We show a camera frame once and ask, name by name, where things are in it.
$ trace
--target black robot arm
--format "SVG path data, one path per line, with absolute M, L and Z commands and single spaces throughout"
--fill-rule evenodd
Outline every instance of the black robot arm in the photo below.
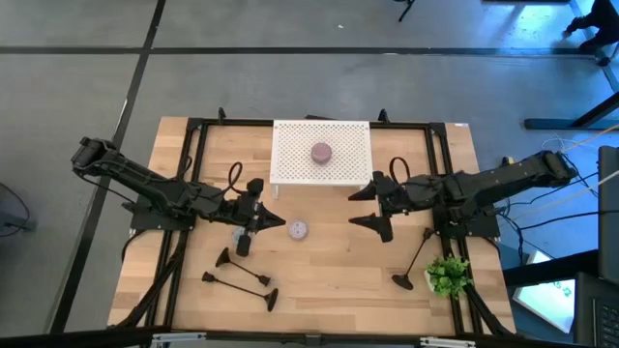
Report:
M 73 171 L 79 177 L 109 177 L 147 199 L 146 205 L 124 203 L 132 213 L 147 210 L 169 218 L 198 215 L 211 222 L 245 227 L 237 253 L 247 256 L 250 232 L 284 225 L 285 221 L 264 208 L 258 200 L 264 187 L 262 179 L 248 182 L 247 190 L 236 190 L 236 199 L 224 199 L 225 191 L 203 183 L 185 182 L 181 175 L 166 179 L 158 173 L 125 158 L 106 140 L 84 137 L 72 158 Z
M 375 171 L 370 183 L 348 200 L 377 197 L 380 215 L 354 217 L 349 221 L 378 232 L 383 242 L 390 242 L 393 215 L 433 208 L 445 224 L 463 225 L 477 217 L 499 213 L 493 203 L 530 188 L 562 187 L 575 176 L 576 170 L 565 163 L 562 155 L 550 151 L 478 174 L 419 175 L 403 183 Z M 434 226 L 441 231 L 442 227 Z

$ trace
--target wooden table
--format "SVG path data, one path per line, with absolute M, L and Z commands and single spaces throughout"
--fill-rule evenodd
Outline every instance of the wooden table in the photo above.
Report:
M 176 173 L 185 134 L 186 118 L 162 118 L 149 168 L 171 177 Z M 268 183 L 272 128 L 209 127 L 200 180 L 225 187 L 230 165 L 244 165 L 237 184 L 244 189 L 252 178 Z M 478 172 L 471 133 L 467 125 L 447 124 L 454 170 Z M 392 157 L 405 158 L 412 175 L 429 173 L 424 133 L 419 130 L 372 130 L 373 165 L 388 171 Z M 438 139 L 438 162 L 442 163 Z M 401 168 L 397 175 L 405 177 Z M 415 288 L 395 286 L 391 275 L 401 274 L 432 226 L 431 212 L 416 212 L 393 219 L 394 239 L 383 244 L 366 228 L 348 223 L 377 211 L 375 202 L 348 202 L 357 188 L 283 187 L 274 200 L 265 189 L 262 200 L 278 216 L 304 220 L 309 234 L 292 240 L 287 226 L 261 231 L 252 241 L 250 256 L 233 260 L 259 274 L 271 276 L 264 288 L 241 270 L 215 261 L 224 247 L 234 250 L 234 226 L 199 220 L 189 237 L 173 329 L 324 334 L 453 334 L 450 304 L 427 288 L 423 270 L 436 255 L 440 242 L 432 237 L 421 251 L 410 278 Z M 162 231 L 147 231 L 128 248 L 109 324 L 122 320 L 151 285 L 162 242 Z M 476 288 L 491 311 L 511 331 L 515 330 L 501 265 L 496 249 L 480 238 L 468 238 Z M 267 293 L 273 286 L 280 297 L 273 312 L 263 300 L 220 284 L 204 283 L 208 271 L 250 290 Z M 167 299 L 164 288 L 156 323 L 161 323 Z M 464 327 L 471 332 L 465 296 L 461 296 Z

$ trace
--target concrete floor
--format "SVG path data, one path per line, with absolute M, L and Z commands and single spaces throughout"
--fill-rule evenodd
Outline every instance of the concrete floor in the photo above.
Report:
M 577 4 L 586 13 L 591 1 Z M 155 5 L 4 0 L 0 46 L 142 46 Z M 584 40 L 581 32 L 560 40 L 574 17 L 569 5 L 418 1 L 398 24 L 402 10 L 388 0 L 168 1 L 154 46 L 550 48 Z M 39 223 L 36 232 L 0 238 L 0 336 L 45 330 L 93 191 L 71 173 L 69 158 L 82 136 L 113 134 L 136 61 L 136 55 L 0 55 L 0 182 L 24 198 Z M 555 136 L 524 130 L 523 119 L 577 117 L 611 94 L 603 71 L 587 57 L 151 55 L 122 151 L 146 163 L 162 116 L 215 117 L 219 106 L 231 118 L 343 120 L 374 120 L 386 108 L 392 120 L 469 123 L 480 166 L 489 169 L 503 156 L 529 156 Z M 557 133 L 576 141 L 590 135 Z M 603 144 L 617 146 L 617 135 L 591 143 Z M 597 170 L 595 148 L 570 156 L 583 175 Z M 534 207 L 579 189 L 566 188 Z M 513 201 L 542 192 L 532 189 Z M 113 195 L 105 201 L 67 330 L 105 325 L 130 221 L 120 203 Z M 585 194 L 518 222 L 596 208 Z M 512 216 L 529 209 L 513 209 Z M 525 238 L 558 257 L 595 248 L 596 226 L 595 217 L 583 217 L 527 231 Z M 504 267 L 515 264 L 516 246 L 516 234 L 503 226 Z M 568 339 L 517 306 L 515 313 L 523 332 Z

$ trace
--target green plant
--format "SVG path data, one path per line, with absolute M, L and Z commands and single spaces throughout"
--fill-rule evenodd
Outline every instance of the green plant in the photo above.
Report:
M 429 282 L 434 286 L 434 292 L 442 297 L 454 295 L 457 298 L 464 285 L 473 283 L 465 274 L 468 264 L 469 261 L 463 261 L 460 257 L 435 258 L 427 265 Z

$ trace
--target white pegboard stand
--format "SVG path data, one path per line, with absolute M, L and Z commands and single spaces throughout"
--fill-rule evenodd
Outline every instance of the white pegboard stand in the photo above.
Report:
M 311 159 L 311 147 L 318 142 L 333 150 L 325 164 Z M 279 196 L 279 185 L 364 187 L 371 172 L 369 122 L 274 122 L 270 175 L 274 198 Z

